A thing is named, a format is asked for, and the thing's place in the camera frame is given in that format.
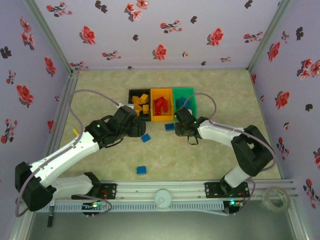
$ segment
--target black bin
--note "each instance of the black bin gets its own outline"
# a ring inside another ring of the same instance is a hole
[[[140,121],[145,121],[145,122],[150,122],[151,121],[151,91],[150,89],[130,89],[129,90],[129,99],[128,99],[128,104],[132,104],[132,97],[133,96],[138,96],[139,98],[143,95],[147,94],[149,101],[146,103],[149,105],[149,113],[144,114],[143,111],[140,112],[140,116],[137,117],[138,120]]]

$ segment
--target white robotic arm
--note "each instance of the white robotic arm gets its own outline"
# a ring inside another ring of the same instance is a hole
[[[131,107],[121,105],[113,116],[92,121],[81,135],[51,155],[31,165],[25,162],[17,165],[15,188],[20,192],[25,185],[22,199],[28,209],[37,211],[52,199],[96,195],[101,183],[92,172],[77,177],[57,177],[84,157],[120,143],[125,136],[141,137],[146,131],[146,123],[137,121],[136,116]]]
[[[232,128],[210,122],[206,117],[196,119],[185,107],[174,114],[178,120],[175,124],[175,134],[187,137],[188,142],[190,137],[194,137],[196,144],[199,143],[198,139],[207,139],[233,148],[238,166],[220,180],[221,190],[226,195],[236,192],[241,183],[256,176],[273,159],[268,142],[253,125],[247,128]]]

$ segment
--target floral wallpaper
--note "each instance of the floral wallpaper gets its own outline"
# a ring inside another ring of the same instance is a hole
[[[15,221],[15,167],[44,157],[68,73],[23,1],[1,3],[0,205],[6,207],[0,207],[0,233],[6,240]]]
[[[319,11],[317,0],[292,1],[251,71],[279,165],[296,184],[311,240],[320,239]]]
[[[35,1],[71,68],[138,69],[246,68],[280,0]]]

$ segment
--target green bin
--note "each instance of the green bin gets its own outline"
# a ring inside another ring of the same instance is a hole
[[[177,109],[178,106],[176,106],[176,101],[180,98],[187,99],[190,95],[194,94],[195,90],[192,87],[177,87],[172,89],[173,94],[173,110],[174,113],[179,110]],[[190,101],[190,108],[192,111],[192,115],[197,118],[197,102],[196,102],[196,96],[193,96],[189,99]]]

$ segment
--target yellow wooden block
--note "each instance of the yellow wooden block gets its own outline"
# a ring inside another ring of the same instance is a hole
[[[138,104],[135,104],[134,106],[135,106],[135,110],[138,110],[139,112],[143,110],[143,108]]]
[[[76,130],[76,128],[74,126],[72,126],[72,131],[74,132],[75,135],[79,135],[78,131]]]
[[[148,114],[149,113],[149,105],[145,104],[142,106],[143,109],[143,114]]]
[[[132,96],[132,102],[133,104],[140,104],[140,97]]]
[[[147,102],[149,102],[149,97],[147,94],[142,94],[142,96],[140,97],[140,104],[146,104]]]

